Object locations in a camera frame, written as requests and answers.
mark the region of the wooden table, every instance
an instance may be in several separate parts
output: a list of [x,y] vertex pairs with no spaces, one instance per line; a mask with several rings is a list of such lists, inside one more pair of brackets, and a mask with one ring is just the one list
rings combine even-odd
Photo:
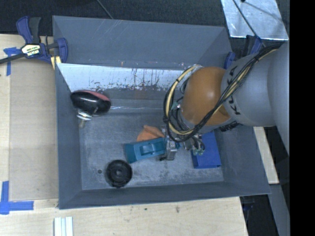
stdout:
[[[24,44],[22,37],[18,35],[0,34],[0,59],[6,57],[2,52],[3,48],[21,47]],[[15,174],[26,174],[30,176],[29,183],[21,183],[20,191],[30,191],[28,186],[31,182],[45,181],[37,179],[36,167],[25,164],[25,168],[11,168],[9,176],[10,151],[16,148],[10,145],[10,107],[16,109],[15,98],[10,97],[10,79],[18,67],[38,66],[36,69],[47,69],[48,64],[37,60],[17,60],[12,62],[12,74],[6,76],[6,64],[0,65],[0,184],[1,181],[10,180]],[[33,106],[34,109],[20,106],[21,114],[28,116],[32,113],[34,123],[25,133],[34,132],[34,125],[41,124],[38,116],[43,114],[40,106]],[[271,158],[263,128],[255,128],[258,145],[262,153],[269,183],[278,183],[277,174]],[[35,134],[45,134],[46,129]],[[40,164],[43,156],[37,157],[35,164]],[[36,189],[31,189],[30,195],[38,195]],[[97,208],[83,208],[71,210],[59,210],[56,207],[58,199],[41,199],[34,201],[32,211],[14,211],[9,215],[0,215],[0,235],[32,235],[48,236],[53,235],[53,221],[55,217],[73,217],[73,228],[75,236],[93,235],[212,235],[212,236],[247,236],[246,224],[242,212],[240,199],[224,198],[203,201],[189,201],[177,203],[133,205],[133,206],[110,206]]]

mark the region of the wooden board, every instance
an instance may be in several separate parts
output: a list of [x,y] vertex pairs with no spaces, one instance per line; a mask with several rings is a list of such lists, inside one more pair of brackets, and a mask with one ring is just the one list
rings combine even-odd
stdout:
[[73,210],[45,207],[35,201],[34,211],[0,215],[0,235],[53,235],[54,218],[68,216],[73,217],[75,236],[248,235],[239,198]]

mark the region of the blue tape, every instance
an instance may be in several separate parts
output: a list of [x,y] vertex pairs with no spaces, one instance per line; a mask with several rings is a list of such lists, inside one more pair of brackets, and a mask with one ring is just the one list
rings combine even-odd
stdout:
[[[22,53],[20,49],[16,47],[11,47],[11,48],[4,48],[3,50],[5,54],[10,57],[11,55],[16,55]],[[11,74],[11,62],[9,61],[7,66],[6,66],[6,75],[9,76]]]
[[2,182],[0,214],[8,215],[13,210],[34,210],[34,201],[9,202],[9,181]]

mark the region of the silver metal plate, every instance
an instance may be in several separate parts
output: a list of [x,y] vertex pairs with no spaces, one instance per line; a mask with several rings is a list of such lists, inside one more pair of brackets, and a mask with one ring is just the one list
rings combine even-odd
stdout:
[[[235,0],[247,21],[262,39],[288,40],[276,0]],[[221,0],[231,37],[254,35],[233,0]]]

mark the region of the blue clamp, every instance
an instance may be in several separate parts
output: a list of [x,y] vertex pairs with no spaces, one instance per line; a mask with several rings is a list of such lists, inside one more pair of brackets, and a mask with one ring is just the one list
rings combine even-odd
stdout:
[[253,46],[252,46],[252,49],[251,49],[250,54],[258,53],[259,50],[260,50],[260,48],[261,48],[261,46],[262,46],[262,40],[261,40],[261,38],[255,37],[255,42],[254,42],[254,44],[253,44]]
[[33,210],[34,201],[9,202],[9,181],[2,182],[0,214],[8,215],[15,210]]
[[124,145],[128,163],[165,154],[164,138],[156,138],[143,142]]
[[226,59],[225,59],[223,68],[228,69],[229,66],[232,64],[232,62],[234,61],[234,59],[235,59],[235,53],[229,52]]
[[[65,38],[58,38],[57,41],[50,45],[45,45],[40,42],[38,36],[38,26],[41,18],[30,18],[25,16],[20,18],[16,22],[16,28],[19,34],[24,38],[25,45],[20,48],[20,52],[14,56],[8,56],[7,58],[0,59],[0,64],[10,62],[19,58],[27,59],[39,59],[46,63],[51,64],[52,55],[49,54],[49,50],[52,48],[59,48],[59,57],[64,63],[68,58],[68,47]],[[11,67],[7,69],[7,74],[10,74]]]
[[214,132],[202,135],[202,142],[205,145],[205,151],[202,155],[193,155],[191,158],[195,169],[209,169],[221,166],[219,149]]
[[[48,48],[43,43],[40,43],[40,38],[38,36],[38,25],[41,18],[30,18],[29,16],[24,16],[16,22],[16,28],[19,34],[24,38],[25,44],[36,44],[40,46],[40,53],[38,55],[25,55],[27,59],[39,59],[44,62],[51,64],[51,55],[48,53]],[[65,38],[57,39],[57,45],[54,47],[59,47],[59,56],[62,62],[66,62],[68,57],[68,48]]]
[[[8,57],[22,53],[21,50],[16,47],[4,48],[3,51],[5,54],[8,55]],[[6,66],[6,75],[9,76],[10,74],[11,74],[11,62],[9,61]]]

